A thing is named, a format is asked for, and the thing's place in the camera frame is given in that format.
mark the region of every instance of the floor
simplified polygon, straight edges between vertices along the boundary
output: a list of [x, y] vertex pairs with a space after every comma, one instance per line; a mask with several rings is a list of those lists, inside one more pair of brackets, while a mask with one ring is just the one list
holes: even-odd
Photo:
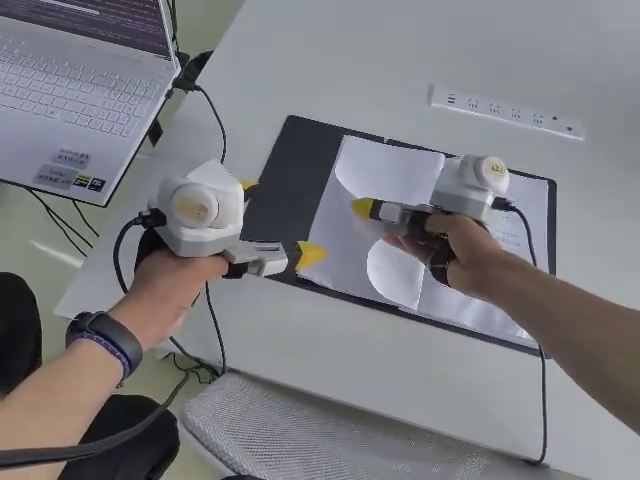
[[[194, 55], [215, 48], [240, 9], [242, 1], [177, 0], [181, 50]], [[180, 102], [180, 95], [170, 100], [160, 116], [161, 122], [166, 124], [170, 121]], [[119, 192], [122, 193], [126, 188], [125, 179]], [[87, 239], [91, 238], [90, 232], [84, 228], [69, 201], [44, 197], [52, 208], [83, 232]], [[117, 209], [119, 200], [121, 198], [116, 194], [110, 209]], [[89, 206], [82, 208], [90, 222], [99, 230], [109, 209]], [[51, 223], [40, 204], [17, 187], [0, 185], [0, 225], [0, 271], [21, 275], [36, 293], [42, 316], [44, 355], [45, 358], [51, 358], [62, 350], [66, 328], [66, 322], [55, 317], [53, 310], [83, 259]], [[181, 378], [182, 373], [169, 361], [157, 362], [148, 358], [127, 382], [123, 393], [143, 393], [163, 402]], [[202, 388], [192, 380], [174, 402], [173, 409], [179, 409], [185, 399], [194, 396]], [[218, 477], [209, 464], [188, 446], [184, 446], [164, 478], [211, 480]]]

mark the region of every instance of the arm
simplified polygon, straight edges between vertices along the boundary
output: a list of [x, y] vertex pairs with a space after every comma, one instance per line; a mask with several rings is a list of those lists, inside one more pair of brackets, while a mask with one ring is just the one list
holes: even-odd
[[[504, 310], [598, 403], [640, 434], [640, 312], [616, 305], [502, 250], [471, 219], [433, 215], [458, 259], [449, 284]], [[437, 245], [387, 238], [428, 263]]]
[[[109, 311], [144, 351], [176, 333], [207, 279], [223, 275], [220, 257], [182, 259], [164, 251], [140, 266], [131, 291]], [[0, 449], [77, 444], [122, 378], [103, 347], [77, 340], [0, 402]], [[0, 471], [0, 480], [54, 479], [63, 464]]]

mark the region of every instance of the yellow tip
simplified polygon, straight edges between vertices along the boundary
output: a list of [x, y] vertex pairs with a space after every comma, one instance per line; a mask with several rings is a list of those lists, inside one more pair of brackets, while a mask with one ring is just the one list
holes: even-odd
[[373, 198], [357, 198], [351, 202], [353, 213], [364, 219], [369, 218], [371, 207], [373, 207]]
[[242, 189], [245, 191], [257, 184], [258, 180], [245, 180], [244, 182], [240, 182], [240, 185], [242, 185]]
[[327, 249], [309, 242], [298, 242], [300, 248], [300, 260], [296, 265], [296, 270], [315, 265], [327, 256]]

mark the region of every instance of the hand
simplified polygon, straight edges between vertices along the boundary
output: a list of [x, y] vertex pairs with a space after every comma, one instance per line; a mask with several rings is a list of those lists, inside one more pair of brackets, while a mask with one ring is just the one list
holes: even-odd
[[129, 293], [109, 315], [133, 333], [144, 351], [175, 334], [207, 280], [227, 273], [220, 256], [180, 258], [155, 252], [138, 268]]
[[[489, 232], [475, 221], [462, 215], [431, 215], [425, 230], [445, 233], [451, 249], [458, 257], [449, 265], [447, 279], [449, 285], [460, 292], [485, 300], [483, 287], [486, 286], [490, 268], [501, 264], [510, 254], [505, 252]], [[410, 253], [425, 265], [441, 246], [442, 241], [420, 245], [408, 237], [386, 237], [391, 245]]]

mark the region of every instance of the forearm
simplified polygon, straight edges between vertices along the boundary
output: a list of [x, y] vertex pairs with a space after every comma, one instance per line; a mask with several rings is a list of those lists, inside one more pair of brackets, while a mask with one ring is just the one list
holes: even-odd
[[486, 297], [527, 330], [596, 401], [640, 433], [640, 312], [509, 257]]
[[[107, 350], [78, 340], [0, 403], [0, 449], [75, 445], [122, 377]], [[63, 464], [0, 472], [0, 480], [54, 479]]]

